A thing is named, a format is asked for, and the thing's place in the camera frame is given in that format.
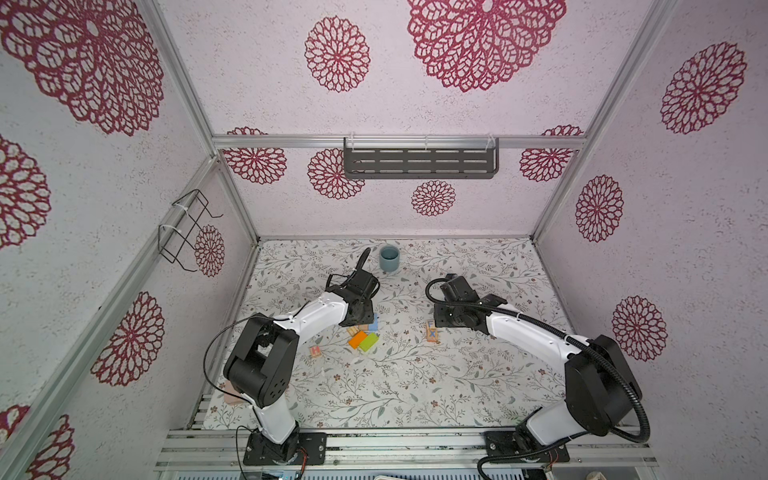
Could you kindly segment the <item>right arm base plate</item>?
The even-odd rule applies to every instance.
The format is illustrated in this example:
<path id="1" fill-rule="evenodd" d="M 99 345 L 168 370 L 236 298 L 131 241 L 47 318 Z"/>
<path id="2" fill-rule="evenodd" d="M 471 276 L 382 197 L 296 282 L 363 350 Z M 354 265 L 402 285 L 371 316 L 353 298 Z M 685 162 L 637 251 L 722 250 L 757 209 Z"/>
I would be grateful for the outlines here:
<path id="1" fill-rule="evenodd" d="M 544 446 L 513 429 L 486 431 L 483 440 L 487 456 L 494 460 L 547 464 L 571 460 L 564 444 Z"/>

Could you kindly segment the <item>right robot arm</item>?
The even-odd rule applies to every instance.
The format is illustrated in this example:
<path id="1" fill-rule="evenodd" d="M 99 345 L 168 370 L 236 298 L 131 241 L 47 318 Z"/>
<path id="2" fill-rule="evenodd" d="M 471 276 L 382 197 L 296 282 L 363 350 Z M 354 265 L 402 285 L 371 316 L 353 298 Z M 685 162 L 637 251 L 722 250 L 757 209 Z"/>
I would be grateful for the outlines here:
<path id="1" fill-rule="evenodd" d="M 651 437 L 641 388 L 618 343 L 588 338 L 523 313 L 498 295 L 481 297 L 463 276 L 449 274 L 425 287 L 435 323 L 504 340 L 543 361 L 564 378 L 564 398 L 542 407 L 515 428 L 521 452 L 550 450 L 581 436 L 616 435 L 632 443 Z"/>

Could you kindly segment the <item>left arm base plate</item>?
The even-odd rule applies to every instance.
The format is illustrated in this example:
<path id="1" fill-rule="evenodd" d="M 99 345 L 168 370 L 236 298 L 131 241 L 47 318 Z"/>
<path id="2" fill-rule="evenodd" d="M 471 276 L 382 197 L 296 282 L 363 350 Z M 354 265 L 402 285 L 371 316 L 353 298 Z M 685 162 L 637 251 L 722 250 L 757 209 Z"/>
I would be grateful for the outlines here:
<path id="1" fill-rule="evenodd" d="M 316 466 L 325 463 L 326 433 L 294 432 L 282 444 L 268 440 L 263 434 L 248 438 L 243 464 L 246 466 Z"/>

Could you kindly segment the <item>wood letter F cube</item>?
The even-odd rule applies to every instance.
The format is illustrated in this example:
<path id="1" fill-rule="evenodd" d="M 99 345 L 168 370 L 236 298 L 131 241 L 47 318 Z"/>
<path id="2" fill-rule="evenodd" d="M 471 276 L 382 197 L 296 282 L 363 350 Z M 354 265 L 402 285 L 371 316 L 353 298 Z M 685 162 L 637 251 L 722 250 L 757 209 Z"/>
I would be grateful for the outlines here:
<path id="1" fill-rule="evenodd" d="M 425 338 L 428 343 L 439 344 L 439 330 L 435 323 L 428 321 L 425 328 Z"/>

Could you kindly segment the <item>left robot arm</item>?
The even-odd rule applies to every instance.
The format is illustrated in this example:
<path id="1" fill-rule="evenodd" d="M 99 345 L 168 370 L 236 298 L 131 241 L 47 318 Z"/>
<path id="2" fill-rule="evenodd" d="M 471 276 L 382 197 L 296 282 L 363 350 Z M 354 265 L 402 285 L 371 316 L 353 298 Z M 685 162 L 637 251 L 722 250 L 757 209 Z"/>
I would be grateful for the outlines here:
<path id="1" fill-rule="evenodd" d="M 253 408 L 259 433 L 269 446 L 294 449 L 299 427 L 285 391 L 299 347 L 333 326 L 372 323 L 379 288 L 377 277 L 358 267 L 296 310 L 276 317 L 254 314 L 246 320 L 223 375 Z"/>

